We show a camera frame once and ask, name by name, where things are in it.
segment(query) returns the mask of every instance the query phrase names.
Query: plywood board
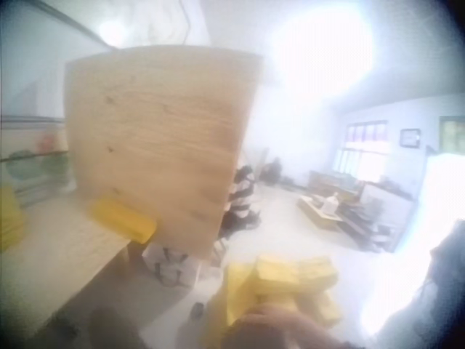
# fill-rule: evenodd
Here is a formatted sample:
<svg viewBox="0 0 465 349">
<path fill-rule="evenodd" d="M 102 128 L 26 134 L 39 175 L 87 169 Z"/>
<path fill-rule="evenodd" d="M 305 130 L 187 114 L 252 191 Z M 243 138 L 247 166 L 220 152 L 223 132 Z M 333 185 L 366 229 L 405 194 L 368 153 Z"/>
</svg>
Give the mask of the plywood board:
<svg viewBox="0 0 465 349">
<path fill-rule="evenodd" d="M 71 63 L 65 122 L 78 189 L 156 219 L 164 246 L 209 257 L 260 65 L 245 52 L 163 46 Z"/>
</svg>

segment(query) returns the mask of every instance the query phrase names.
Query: wooden table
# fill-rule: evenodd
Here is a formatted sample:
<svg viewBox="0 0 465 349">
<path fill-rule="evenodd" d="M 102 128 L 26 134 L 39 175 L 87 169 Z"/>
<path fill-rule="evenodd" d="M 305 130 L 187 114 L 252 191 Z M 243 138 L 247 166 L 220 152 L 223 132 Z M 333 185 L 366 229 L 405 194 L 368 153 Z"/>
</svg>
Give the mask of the wooden table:
<svg viewBox="0 0 465 349">
<path fill-rule="evenodd" d="M 328 215 L 321 212 L 321 210 L 313 204 L 312 198 L 301 196 L 297 205 L 319 228 L 339 230 L 337 228 L 337 222 L 342 222 L 342 219 L 336 214 Z"/>
<path fill-rule="evenodd" d="M 32 337 L 129 240 L 93 222 L 68 194 L 25 210 L 25 238 L 1 254 L 1 316 Z"/>
</svg>

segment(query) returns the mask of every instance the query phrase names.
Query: picture frame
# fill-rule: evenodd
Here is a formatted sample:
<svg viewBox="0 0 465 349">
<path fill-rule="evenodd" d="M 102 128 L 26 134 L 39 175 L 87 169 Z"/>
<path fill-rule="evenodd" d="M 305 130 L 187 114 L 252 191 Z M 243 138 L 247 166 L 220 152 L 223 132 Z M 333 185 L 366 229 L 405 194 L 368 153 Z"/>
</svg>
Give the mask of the picture frame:
<svg viewBox="0 0 465 349">
<path fill-rule="evenodd" d="M 399 144 L 403 148 L 420 148 L 420 129 L 401 129 Z"/>
</svg>

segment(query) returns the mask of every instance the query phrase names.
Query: white floor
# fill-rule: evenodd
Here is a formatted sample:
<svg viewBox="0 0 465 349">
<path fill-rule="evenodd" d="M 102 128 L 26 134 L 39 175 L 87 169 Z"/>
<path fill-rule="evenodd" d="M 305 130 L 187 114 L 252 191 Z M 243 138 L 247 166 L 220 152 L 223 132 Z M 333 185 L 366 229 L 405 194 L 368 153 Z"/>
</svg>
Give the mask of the white floor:
<svg viewBox="0 0 465 349">
<path fill-rule="evenodd" d="M 259 190 L 262 224 L 256 230 L 237 232 L 230 239 L 226 263 L 252 262 L 262 253 L 289 260 L 330 256 L 339 270 L 339 282 L 331 294 L 344 313 L 344 320 L 331 333 L 341 340 L 374 348 L 376 343 L 369 339 L 363 324 L 376 314 L 373 294 L 379 288 L 379 273 L 392 256 L 361 252 L 345 234 L 315 227 L 296 206 L 297 193 L 266 187 Z M 200 280 L 194 290 L 167 289 L 143 270 L 124 277 L 108 268 L 65 309 L 66 316 L 80 328 L 74 347 L 90 348 L 88 316 L 95 308 L 108 306 L 134 323 L 149 348 L 197 348 L 203 322 L 189 320 L 191 307 L 208 301 L 220 284 L 221 280 L 209 278 Z"/>
</svg>

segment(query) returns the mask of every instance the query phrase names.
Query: bright light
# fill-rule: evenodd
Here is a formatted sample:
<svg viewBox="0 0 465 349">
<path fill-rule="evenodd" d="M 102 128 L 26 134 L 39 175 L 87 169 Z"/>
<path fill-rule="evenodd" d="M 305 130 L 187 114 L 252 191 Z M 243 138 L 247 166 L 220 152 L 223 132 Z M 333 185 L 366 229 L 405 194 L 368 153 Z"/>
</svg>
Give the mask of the bright light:
<svg viewBox="0 0 465 349">
<path fill-rule="evenodd" d="M 373 66 L 371 30 L 354 6 L 318 7 L 276 33 L 273 57 L 283 82 L 301 97 L 340 95 Z"/>
<path fill-rule="evenodd" d="M 99 34 L 107 44 L 119 47 L 126 38 L 126 29 L 119 22 L 109 20 L 100 25 Z"/>
</svg>

